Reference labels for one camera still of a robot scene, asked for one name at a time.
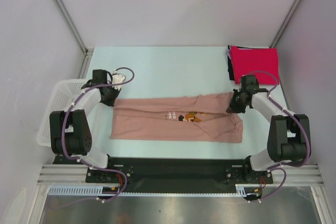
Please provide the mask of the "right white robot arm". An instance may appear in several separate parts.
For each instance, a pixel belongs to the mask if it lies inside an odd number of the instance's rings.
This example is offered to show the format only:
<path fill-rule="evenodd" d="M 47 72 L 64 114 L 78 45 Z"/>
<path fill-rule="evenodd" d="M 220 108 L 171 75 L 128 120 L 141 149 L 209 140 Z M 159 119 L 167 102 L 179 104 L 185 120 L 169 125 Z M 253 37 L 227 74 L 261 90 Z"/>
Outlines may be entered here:
<path fill-rule="evenodd" d="M 233 90 L 228 113 L 245 113 L 246 108 L 257 110 L 269 123 L 267 147 L 246 158 L 248 166 L 242 169 L 243 179 L 254 183 L 261 171 L 282 165 L 301 167 L 311 155 L 310 123 L 304 114 L 295 114 L 281 106 L 272 96 L 273 89 L 259 86 L 255 75 L 240 79 L 240 88 Z"/>

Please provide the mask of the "pink printed t shirt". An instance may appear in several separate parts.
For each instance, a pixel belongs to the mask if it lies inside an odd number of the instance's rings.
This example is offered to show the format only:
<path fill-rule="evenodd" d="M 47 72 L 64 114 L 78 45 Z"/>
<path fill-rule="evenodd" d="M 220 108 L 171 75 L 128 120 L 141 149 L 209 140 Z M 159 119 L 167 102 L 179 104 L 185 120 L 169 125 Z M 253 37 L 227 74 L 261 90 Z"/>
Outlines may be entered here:
<path fill-rule="evenodd" d="M 243 121 L 227 109 L 233 94 L 118 99 L 111 139 L 241 143 Z"/>

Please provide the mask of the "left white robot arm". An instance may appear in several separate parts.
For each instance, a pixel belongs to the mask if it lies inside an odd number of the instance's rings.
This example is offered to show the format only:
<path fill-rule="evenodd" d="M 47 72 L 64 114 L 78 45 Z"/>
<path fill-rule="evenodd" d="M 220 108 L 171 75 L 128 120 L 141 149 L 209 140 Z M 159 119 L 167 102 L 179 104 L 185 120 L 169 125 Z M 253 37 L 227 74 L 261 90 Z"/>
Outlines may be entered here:
<path fill-rule="evenodd" d="M 57 155 L 84 161 L 99 167 L 98 176 L 105 182 L 115 178 L 116 169 L 108 164 L 108 155 L 94 147 L 87 116 L 99 103 L 113 107 L 121 91 L 125 76 L 114 71 L 98 69 L 80 88 L 74 100 L 60 111 L 49 116 L 51 150 Z"/>

